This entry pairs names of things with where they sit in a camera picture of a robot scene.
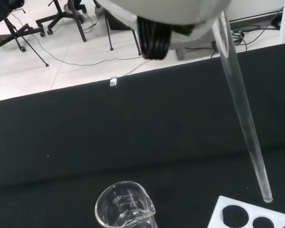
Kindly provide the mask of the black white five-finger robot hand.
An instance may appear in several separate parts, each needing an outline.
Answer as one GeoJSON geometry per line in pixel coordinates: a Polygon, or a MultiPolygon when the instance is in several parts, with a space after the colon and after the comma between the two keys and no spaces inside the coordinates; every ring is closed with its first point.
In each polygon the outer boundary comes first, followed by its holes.
{"type": "Polygon", "coordinates": [[[172,43],[200,39],[228,0],[100,0],[116,19],[137,31],[142,56],[162,60],[172,43]]]}

